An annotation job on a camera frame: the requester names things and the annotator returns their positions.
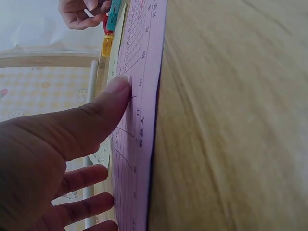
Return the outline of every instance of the clip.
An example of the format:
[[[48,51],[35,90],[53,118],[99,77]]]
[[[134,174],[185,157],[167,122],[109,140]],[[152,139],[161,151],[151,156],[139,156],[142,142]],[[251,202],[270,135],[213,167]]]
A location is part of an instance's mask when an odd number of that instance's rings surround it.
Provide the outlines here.
[[[107,30],[114,31],[116,28],[117,17],[119,15],[119,10],[121,7],[121,0],[112,0],[109,17],[107,21]]]
[[[109,57],[110,56],[113,39],[114,39],[113,35],[105,35],[103,47],[102,47],[102,56],[103,57]]]
[[[104,29],[105,35],[112,35],[113,31],[107,30],[107,28],[106,28],[107,21],[108,21],[108,16],[106,14],[104,14],[104,16],[103,16],[103,29]]]

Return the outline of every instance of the cartoon print fabric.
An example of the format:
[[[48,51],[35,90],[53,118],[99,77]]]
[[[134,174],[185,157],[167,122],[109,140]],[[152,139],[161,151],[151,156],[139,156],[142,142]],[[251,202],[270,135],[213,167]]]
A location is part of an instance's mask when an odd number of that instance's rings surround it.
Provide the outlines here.
[[[86,102],[89,68],[0,68],[0,121],[78,107]]]

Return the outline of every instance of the wood grain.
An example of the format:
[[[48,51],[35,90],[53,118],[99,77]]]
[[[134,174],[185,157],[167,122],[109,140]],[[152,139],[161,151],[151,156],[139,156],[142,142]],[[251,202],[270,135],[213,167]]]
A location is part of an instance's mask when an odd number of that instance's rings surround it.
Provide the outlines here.
[[[308,230],[308,1],[169,0],[150,231]]]
[[[13,54],[0,57],[0,68],[26,66],[69,66],[90,68],[93,60],[98,60],[97,55],[75,53]]]

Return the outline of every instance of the person's hand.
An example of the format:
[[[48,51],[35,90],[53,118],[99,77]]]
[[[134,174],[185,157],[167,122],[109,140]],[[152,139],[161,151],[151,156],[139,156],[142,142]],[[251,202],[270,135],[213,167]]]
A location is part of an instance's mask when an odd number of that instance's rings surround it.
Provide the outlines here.
[[[111,6],[110,0],[59,0],[59,12],[70,29],[96,27]],[[94,17],[85,13],[88,9]]]
[[[65,162],[97,151],[130,98],[128,81],[117,77],[92,103],[0,123],[0,230],[64,231],[113,206],[108,193],[56,206],[51,201],[106,179],[101,165],[65,173]],[[117,230],[117,225],[106,221],[88,229],[98,230]]]

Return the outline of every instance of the plastic wrap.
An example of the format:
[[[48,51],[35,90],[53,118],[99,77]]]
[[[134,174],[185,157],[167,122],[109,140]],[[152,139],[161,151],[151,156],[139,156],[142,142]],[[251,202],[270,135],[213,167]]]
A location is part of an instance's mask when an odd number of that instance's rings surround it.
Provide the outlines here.
[[[0,56],[72,52],[99,54],[103,27],[70,30],[58,0],[0,0]]]

